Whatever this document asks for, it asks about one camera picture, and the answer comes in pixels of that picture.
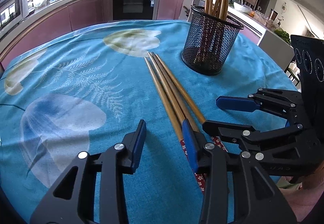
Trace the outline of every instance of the microwave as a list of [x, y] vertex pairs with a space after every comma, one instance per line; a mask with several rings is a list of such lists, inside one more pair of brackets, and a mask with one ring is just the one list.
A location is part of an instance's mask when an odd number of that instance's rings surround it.
[[0, 38], [28, 15], [27, 0], [0, 0]]

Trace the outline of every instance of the plastic container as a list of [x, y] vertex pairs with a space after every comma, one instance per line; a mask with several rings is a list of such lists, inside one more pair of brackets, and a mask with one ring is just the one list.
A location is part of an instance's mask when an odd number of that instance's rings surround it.
[[227, 15], [226, 21], [205, 13], [205, 8], [192, 6], [192, 21], [181, 53], [183, 62], [195, 72], [218, 74], [243, 25]]
[[255, 11], [254, 12], [254, 19], [261, 23], [263, 26], [265, 26], [266, 28], [268, 28], [269, 30], [271, 30], [272, 32], [276, 30], [276, 28], [278, 27], [274, 21], [272, 19], [270, 19], [269, 17], [265, 16], [264, 14], [262, 14], [259, 11]]

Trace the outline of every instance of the pink cabinet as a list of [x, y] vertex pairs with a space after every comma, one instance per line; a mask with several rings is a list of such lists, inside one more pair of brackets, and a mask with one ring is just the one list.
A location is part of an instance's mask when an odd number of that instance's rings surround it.
[[103, 0], [77, 0], [68, 5], [72, 31], [103, 23]]
[[257, 37], [253, 32], [249, 31], [247, 28], [240, 30], [240, 33], [246, 36], [254, 44], [258, 45], [260, 38]]
[[159, 0], [158, 20], [179, 19], [183, 0]]
[[64, 8], [38, 22], [2, 60], [7, 68], [12, 59], [39, 45], [49, 42], [64, 34], [104, 22], [103, 0], [76, 0]]
[[3, 68], [6, 69], [12, 59], [24, 52], [71, 31], [69, 11], [68, 8], [65, 7], [29, 31], [1, 62]]

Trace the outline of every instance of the basket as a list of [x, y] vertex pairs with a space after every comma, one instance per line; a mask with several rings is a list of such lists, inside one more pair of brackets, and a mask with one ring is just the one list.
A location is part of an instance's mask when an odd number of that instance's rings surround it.
[[204, 7], [192, 6], [191, 9], [192, 21], [181, 58], [195, 72], [216, 75], [244, 27], [230, 16], [223, 21], [208, 15]]

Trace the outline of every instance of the built-in oven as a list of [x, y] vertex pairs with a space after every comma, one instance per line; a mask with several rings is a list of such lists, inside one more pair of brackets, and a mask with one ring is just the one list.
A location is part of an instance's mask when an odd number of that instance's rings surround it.
[[156, 20], [159, 0], [111, 0], [112, 20]]

